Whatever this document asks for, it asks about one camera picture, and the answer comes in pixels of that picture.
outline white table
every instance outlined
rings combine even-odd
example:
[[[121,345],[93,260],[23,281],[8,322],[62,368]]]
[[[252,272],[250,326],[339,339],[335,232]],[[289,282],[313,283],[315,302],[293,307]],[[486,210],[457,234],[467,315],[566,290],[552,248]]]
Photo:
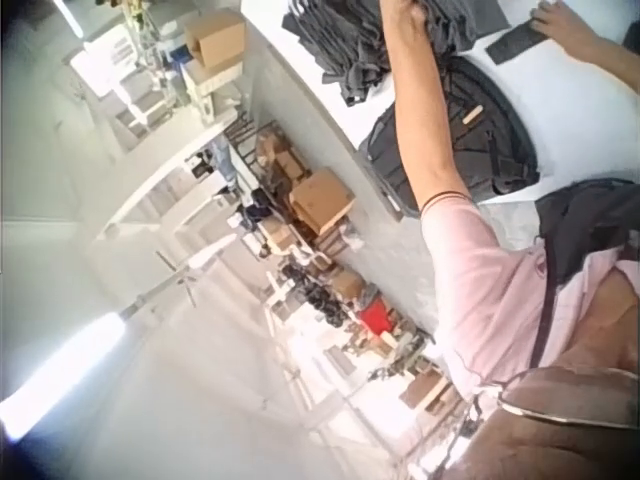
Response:
[[[512,25],[528,18],[536,0],[499,0]],[[243,0],[242,12],[295,69],[347,138],[358,146],[393,102],[387,80],[367,102],[348,108],[337,84],[323,85],[322,70],[297,38],[281,28],[288,0]],[[636,0],[567,0],[601,35],[621,42],[640,16]],[[535,200],[573,181],[621,176],[640,180],[638,98],[591,65],[569,58],[551,41],[496,66],[484,52],[500,33],[466,55],[503,90],[534,142],[541,181],[492,202]]]

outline bag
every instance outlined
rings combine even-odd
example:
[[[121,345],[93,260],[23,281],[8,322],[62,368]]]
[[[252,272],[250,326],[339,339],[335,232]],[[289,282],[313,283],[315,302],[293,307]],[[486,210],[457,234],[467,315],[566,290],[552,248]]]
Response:
[[[500,89],[461,57],[441,64],[456,167],[474,201],[516,192],[540,179],[533,143]],[[395,104],[360,146],[385,192],[405,215],[420,212],[402,166]]]
[[[536,202],[545,240],[547,287],[530,368],[540,364],[551,330],[558,287],[582,270],[590,253],[631,244],[623,258],[638,260],[640,185],[618,179],[587,180]]]

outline gray fabric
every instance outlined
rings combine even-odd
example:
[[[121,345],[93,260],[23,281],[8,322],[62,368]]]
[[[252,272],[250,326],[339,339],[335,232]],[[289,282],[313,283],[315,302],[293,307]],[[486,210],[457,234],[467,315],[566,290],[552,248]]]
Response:
[[[477,38],[509,26],[497,0],[418,0],[427,10],[425,28],[439,59],[473,47]],[[338,82],[351,106],[390,71],[379,0],[292,0],[282,27]]]

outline pink shirt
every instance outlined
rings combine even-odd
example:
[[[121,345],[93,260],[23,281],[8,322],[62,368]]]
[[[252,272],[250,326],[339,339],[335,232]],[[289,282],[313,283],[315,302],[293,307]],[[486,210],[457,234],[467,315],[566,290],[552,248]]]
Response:
[[[546,286],[544,244],[520,251],[501,248],[480,212],[460,197],[428,207],[422,232],[436,276],[436,341],[453,383],[469,399],[482,381],[506,381],[529,366]],[[640,292],[638,263],[617,258],[617,250],[591,254],[582,272],[559,290],[541,366],[564,351],[614,266]]]

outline fluorescent light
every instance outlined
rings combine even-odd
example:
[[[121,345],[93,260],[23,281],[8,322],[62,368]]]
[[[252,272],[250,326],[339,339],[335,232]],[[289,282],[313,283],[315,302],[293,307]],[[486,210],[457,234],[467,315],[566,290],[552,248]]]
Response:
[[[82,31],[82,27],[80,27],[80,24],[71,13],[71,10],[69,10],[69,7],[67,7],[62,0],[53,0],[53,3],[56,4],[56,7],[60,10],[60,13],[71,27],[71,30],[76,34],[76,37],[83,38],[84,32]]]
[[[3,400],[0,420],[9,439],[25,436],[116,345],[124,331],[124,322],[115,313],[93,321]]]
[[[231,233],[226,237],[222,237],[217,242],[212,243],[208,247],[205,247],[202,250],[200,250],[198,253],[196,253],[193,257],[191,257],[187,261],[187,265],[189,265],[189,268],[193,270],[202,268],[209,260],[211,260],[214,257],[216,253],[227,248],[229,245],[231,245],[235,241],[236,238],[238,238],[237,233]]]

